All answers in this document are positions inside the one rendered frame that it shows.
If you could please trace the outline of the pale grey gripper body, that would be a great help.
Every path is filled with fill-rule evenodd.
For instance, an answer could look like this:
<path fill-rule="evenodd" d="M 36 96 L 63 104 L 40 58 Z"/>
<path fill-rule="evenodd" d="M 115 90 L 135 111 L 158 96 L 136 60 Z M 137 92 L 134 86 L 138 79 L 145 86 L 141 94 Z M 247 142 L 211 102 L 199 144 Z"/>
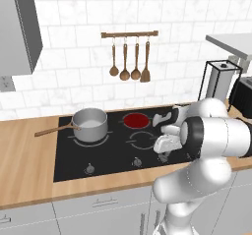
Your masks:
<path fill-rule="evenodd" d="M 154 145 L 154 151 L 156 153 L 171 152 L 180 148 L 182 148 L 180 139 L 174 135 L 162 135 L 157 138 Z"/>

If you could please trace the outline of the red glowing burner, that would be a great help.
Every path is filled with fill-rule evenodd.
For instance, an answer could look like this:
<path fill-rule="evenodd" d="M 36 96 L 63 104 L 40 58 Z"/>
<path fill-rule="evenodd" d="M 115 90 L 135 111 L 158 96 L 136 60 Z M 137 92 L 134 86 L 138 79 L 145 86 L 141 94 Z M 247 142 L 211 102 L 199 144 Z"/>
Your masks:
<path fill-rule="evenodd" d="M 124 124 L 132 129 L 142 129 L 148 126 L 149 118 L 142 113 L 130 113 L 123 119 Z"/>

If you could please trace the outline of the black glass hob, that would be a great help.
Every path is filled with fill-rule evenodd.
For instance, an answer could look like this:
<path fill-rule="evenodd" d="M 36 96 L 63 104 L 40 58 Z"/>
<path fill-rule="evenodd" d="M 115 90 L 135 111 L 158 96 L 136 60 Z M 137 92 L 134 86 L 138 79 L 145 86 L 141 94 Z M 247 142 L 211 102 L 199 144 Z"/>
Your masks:
<path fill-rule="evenodd" d="M 172 151 L 169 160 L 163 152 L 165 162 L 160 161 L 159 153 L 154 151 L 161 131 L 160 126 L 153 125 L 153 118 L 170 111 L 171 108 L 166 106 L 109 112 L 106 136 L 92 144 L 76 139 L 71 129 L 60 131 L 57 134 L 53 180 L 61 182 L 193 161 L 195 157 L 184 148 Z M 145 114 L 149 118 L 148 126 L 142 129 L 127 127 L 123 119 L 130 113 Z M 132 165 L 135 157 L 141 159 L 141 167 Z M 94 167 L 93 175 L 84 172 L 89 164 Z"/>

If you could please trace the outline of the grey cupboard door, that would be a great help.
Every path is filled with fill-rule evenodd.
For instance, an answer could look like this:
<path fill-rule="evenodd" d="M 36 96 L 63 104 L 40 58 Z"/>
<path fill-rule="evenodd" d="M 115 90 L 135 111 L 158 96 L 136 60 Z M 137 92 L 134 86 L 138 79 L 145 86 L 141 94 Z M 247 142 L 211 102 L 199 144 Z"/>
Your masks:
<path fill-rule="evenodd" d="M 236 174 L 213 235 L 252 233 L 252 169 Z"/>
<path fill-rule="evenodd" d="M 164 217 L 165 209 L 166 204 L 159 203 L 155 196 L 151 196 L 147 235 L 153 235 L 156 227 L 160 224 Z"/>
<path fill-rule="evenodd" d="M 61 235 L 140 235 L 141 213 L 148 217 L 149 204 L 58 218 Z"/>

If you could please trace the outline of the wooden spatula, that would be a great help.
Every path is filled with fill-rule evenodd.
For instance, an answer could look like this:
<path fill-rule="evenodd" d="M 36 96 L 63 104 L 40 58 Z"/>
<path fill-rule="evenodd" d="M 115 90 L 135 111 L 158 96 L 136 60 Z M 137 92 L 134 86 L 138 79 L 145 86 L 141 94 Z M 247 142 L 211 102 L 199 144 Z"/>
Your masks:
<path fill-rule="evenodd" d="M 146 62 L 149 62 L 149 53 L 150 53 L 150 43 L 147 41 L 146 42 Z M 150 71 L 148 69 L 148 64 L 145 64 L 145 68 L 141 74 L 141 79 L 140 82 L 141 83 L 147 83 L 151 80 L 151 76 L 150 76 Z"/>

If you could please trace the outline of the wooden round spoon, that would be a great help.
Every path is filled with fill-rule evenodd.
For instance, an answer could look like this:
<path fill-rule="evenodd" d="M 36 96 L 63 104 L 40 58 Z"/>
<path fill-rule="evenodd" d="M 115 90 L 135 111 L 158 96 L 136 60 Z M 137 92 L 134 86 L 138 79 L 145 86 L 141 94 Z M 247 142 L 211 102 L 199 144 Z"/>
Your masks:
<path fill-rule="evenodd" d="M 133 80 L 139 80 L 141 77 L 141 72 L 138 70 L 138 58 L 139 58 L 139 44 L 135 46 L 135 68 L 131 72 L 131 78 Z"/>

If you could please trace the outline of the wooden ladle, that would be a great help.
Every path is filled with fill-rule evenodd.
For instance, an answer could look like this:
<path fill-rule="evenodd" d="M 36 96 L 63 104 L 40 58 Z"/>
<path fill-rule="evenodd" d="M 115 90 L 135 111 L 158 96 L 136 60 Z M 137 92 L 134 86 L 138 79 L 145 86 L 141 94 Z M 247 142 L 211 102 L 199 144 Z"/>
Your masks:
<path fill-rule="evenodd" d="M 127 70 L 127 44 L 123 45 L 123 56 L 124 56 L 124 67 L 120 73 L 120 79 L 122 81 L 127 81 L 130 78 L 130 73 Z"/>

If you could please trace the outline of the grey drawer front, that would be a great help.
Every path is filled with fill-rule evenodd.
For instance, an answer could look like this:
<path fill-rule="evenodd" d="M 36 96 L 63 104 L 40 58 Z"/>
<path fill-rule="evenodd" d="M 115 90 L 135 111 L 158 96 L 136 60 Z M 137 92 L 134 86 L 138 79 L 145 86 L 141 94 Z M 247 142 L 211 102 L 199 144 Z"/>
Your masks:
<path fill-rule="evenodd" d="M 70 217 L 84 213 L 93 213 L 97 211 L 111 210 L 125 206 L 136 206 L 147 203 L 151 197 L 151 187 L 140 187 L 129 190 L 104 193 L 93 196 L 73 198 L 69 200 L 57 201 L 53 203 L 58 218 Z M 97 200 L 107 200 L 114 198 L 118 200 L 117 205 L 93 207 Z"/>
<path fill-rule="evenodd" d="M 5 214 L 11 217 L 12 220 L 10 223 L 0 224 L 0 229 L 54 218 L 54 211 L 51 203 L 0 210 L 0 218 Z"/>

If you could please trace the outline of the black countertop appliance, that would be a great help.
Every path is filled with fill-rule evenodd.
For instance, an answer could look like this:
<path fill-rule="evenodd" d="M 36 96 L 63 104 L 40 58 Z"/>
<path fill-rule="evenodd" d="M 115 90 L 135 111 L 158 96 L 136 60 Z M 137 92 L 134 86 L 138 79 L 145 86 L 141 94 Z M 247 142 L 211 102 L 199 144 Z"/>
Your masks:
<path fill-rule="evenodd" d="M 245 118 L 252 119 L 252 76 L 235 81 L 228 102 Z"/>

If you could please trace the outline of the small wooden spoon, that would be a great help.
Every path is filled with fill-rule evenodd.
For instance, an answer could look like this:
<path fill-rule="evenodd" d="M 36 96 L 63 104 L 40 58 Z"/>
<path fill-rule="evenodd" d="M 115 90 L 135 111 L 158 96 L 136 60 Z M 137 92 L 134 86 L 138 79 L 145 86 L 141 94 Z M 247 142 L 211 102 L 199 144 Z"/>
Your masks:
<path fill-rule="evenodd" d="M 119 70 L 115 65 L 115 45 L 112 45 L 112 67 L 109 70 L 109 74 L 115 77 L 118 75 L 118 73 L 119 73 Z"/>

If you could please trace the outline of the wooden utensil rail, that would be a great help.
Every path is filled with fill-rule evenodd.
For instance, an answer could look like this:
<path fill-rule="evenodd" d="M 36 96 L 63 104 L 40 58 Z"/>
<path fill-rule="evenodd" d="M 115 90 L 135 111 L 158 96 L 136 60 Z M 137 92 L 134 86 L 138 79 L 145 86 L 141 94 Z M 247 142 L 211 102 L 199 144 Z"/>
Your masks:
<path fill-rule="evenodd" d="M 135 31 L 135 32 L 102 32 L 101 38 L 111 37 L 141 37 L 141 36 L 158 36 L 158 30 L 153 31 Z"/>

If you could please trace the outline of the grey wall shelf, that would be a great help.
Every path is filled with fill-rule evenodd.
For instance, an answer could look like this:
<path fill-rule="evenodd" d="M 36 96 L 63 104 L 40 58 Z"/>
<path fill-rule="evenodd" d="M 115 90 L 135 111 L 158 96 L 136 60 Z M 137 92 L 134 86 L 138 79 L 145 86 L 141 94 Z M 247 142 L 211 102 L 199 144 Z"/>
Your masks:
<path fill-rule="evenodd" d="M 245 60 L 252 60 L 252 33 L 210 34 L 206 41 Z"/>

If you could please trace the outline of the grey wall socket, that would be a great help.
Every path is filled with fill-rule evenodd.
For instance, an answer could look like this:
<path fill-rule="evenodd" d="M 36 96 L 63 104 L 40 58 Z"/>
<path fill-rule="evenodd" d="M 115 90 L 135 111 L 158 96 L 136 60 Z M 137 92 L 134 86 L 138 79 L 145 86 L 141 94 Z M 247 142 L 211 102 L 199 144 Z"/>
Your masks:
<path fill-rule="evenodd" d="M 15 91 L 15 85 L 11 76 L 0 77 L 0 91 Z"/>

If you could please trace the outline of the grey wall cupboard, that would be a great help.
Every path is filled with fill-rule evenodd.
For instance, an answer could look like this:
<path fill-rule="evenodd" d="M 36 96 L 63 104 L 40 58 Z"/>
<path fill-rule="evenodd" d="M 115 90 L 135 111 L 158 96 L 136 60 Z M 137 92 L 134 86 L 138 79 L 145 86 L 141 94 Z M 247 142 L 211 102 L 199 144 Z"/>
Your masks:
<path fill-rule="evenodd" d="M 0 76 L 31 75 L 41 50 L 34 0 L 0 0 Z"/>

